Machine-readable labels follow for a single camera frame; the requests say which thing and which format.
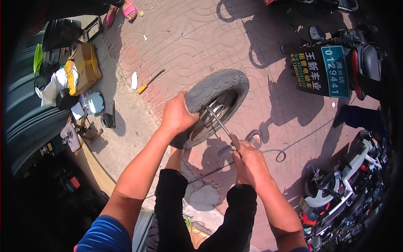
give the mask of screwdriver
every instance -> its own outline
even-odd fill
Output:
[[[153,80],[155,80],[155,78],[158,77],[158,75],[160,75],[160,74],[161,74],[162,72],[164,72],[164,71],[165,71],[165,68],[163,68],[161,71],[159,71],[149,82],[143,84],[143,85],[141,86],[141,88],[139,88],[139,90],[137,90],[137,93],[138,93],[138,94],[141,94],[141,93],[148,87],[148,85],[149,85]]]

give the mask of metal rod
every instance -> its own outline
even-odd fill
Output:
[[[208,112],[210,112],[210,114],[212,114],[214,116],[214,118],[217,120],[217,122],[221,125],[221,127],[223,128],[223,130],[225,131],[225,133],[229,136],[229,138],[231,138],[231,134],[229,133],[229,131],[227,130],[227,128],[224,126],[224,124],[220,121],[220,119],[218,118],[218,116],[213,112],[213,110],[210,107],[206,108]]]

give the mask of hand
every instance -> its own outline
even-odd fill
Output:
[[[231,151],[232,158],[240,174],[259,194],[259,189],[271,179],[263,153],[257,150],[248,141],[239,141],[231,134],[231,140],[236,151]]]
[[[172,137],[182,133],[199,120],[199,113],[191,114],[185,101],[186,91],[169,100],[164,107],[161,127]]]

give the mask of paved sidewalk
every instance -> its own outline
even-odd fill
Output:
[[[135,4],[144,16],[129,23],[119,11],[105,37],[129,84],[135,71],[141,85],[166,69],[141,95],[154,119],[160,122],[165,102],[205,76],[224,68],[243,71],[250,80],[250,90],[226,126],[240,137],[253,129],[262,130],[262,150],[284,149],[301,140],[286,150],[284,162],[275,161],[277,152],[265,154],[272,176],[292,206],[297,206],[301,196],[303,168],[307,164],[328,166],[348,149],[359,131],[330,127],[337,107],[349,102],[372,109],[379,106],[370,97],[361,102],[353,95],[348,101],[297,91],[280,51],[282,44],[307,39],[311,25],[320,25],[325,32],[351,27],[347,15],[333,12],[307,19],[293,10],[280,19],[284,10],[266,7],[263,0],[141,0]],[[184,164],[194,177],[207,174],[232,161],[229,154],[216,155],[229,143],[220,130],[217,136],[187,151]],[[331,159],[337,152],[340,156]],[[212,205],[224,213],[225,196],[235,176],[231,165],[205,177],[199,190],[205,192],[201,196],[205,195],[204,201],[195,202],[188,195],[186,203],[199,211],[211,210],[206,205]],[[251,245],[261,251],[276,250],[260,199]]]

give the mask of red sandal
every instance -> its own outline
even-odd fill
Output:
[[[115,20],[115,15],[118,12],[118,9],[119,8],[115,6],[112,14],[106,16],[104,23],[108,22],[108,24],[104,26],[105,29],[108,29],[113,24],[113,21]]]
[[[123,8],[122,8],[122,11],[123,11],[123,14],[125,15],[126,19],[127,19],[129,22],[131,22],[131,21],[133,21],[133,20],[137,17],[138,11],[137,11],[137,8],[136,8],[136,6],[134,5],[134,3],[133,3],[132,0],[127,0],[127,1],[130,2],[131,5],[130,5],[129,7],[127,7],[125,10],[123,10]],[[128,16],[130,13],[132,13],[133,11],[136,12],[136,15],[135,15],[131,20],[129,20],[129,19],[127,18],[127,16]]]

